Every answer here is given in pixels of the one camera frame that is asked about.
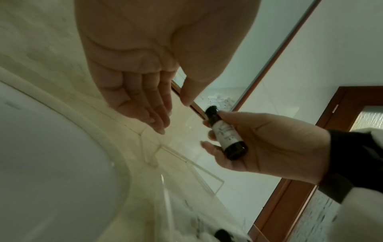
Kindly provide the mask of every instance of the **dark glass bottle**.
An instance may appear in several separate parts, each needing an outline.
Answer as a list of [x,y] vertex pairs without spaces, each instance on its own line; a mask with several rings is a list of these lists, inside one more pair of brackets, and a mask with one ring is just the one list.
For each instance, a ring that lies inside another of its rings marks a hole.
[[218,115],[216,106],[210,106],[205,111],[213,129],[217,141],[221,144],[225,156],[231,160],[237,160],[247,153],[247,146],[234,127],[225,123]]

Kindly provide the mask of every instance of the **bottle cap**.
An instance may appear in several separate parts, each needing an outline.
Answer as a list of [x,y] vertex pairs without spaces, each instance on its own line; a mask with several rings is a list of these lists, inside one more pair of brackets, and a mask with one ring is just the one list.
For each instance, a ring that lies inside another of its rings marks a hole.
[[212,116],[214,115],[217,115],[218,114],[218,109],[217,109],[217,106],[210,106],[206,109],[205,111],[205,114],[207,116],[207,118],[211,118]]

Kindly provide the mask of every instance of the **frosted glass panel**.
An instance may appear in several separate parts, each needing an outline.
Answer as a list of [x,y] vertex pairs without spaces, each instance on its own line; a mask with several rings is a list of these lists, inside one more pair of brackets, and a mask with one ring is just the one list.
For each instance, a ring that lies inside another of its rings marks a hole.
[[[366,106],[351,130],[383,129],[383,106]],[[297,222],[288,242],[325,242],[326,233],[340,205],[320,191],[315,191]]]

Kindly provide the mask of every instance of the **hand holding bottle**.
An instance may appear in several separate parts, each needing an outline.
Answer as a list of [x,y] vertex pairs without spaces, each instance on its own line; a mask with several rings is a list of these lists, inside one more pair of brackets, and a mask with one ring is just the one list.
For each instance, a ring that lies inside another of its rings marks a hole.
[[[330,134],[303,121],[272,114],[219,112],[235,127],[249,150],[239,160],[228,160],[221,147],[202,142],[217,163],[235,171],[249,171],[318,184],[328,170]],[[209,139],[215,141],[213,131]]]

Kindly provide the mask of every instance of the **mirror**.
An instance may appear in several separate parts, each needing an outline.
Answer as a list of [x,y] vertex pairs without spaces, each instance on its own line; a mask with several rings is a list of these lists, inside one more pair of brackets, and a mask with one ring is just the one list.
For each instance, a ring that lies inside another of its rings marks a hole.
[[[313,4],[314,0],[262,1],[253,26],[231,62],[195,104],[203,111],[211,105],[233,110]],[[173,84],[181,87],[185,78],[180,68]]]

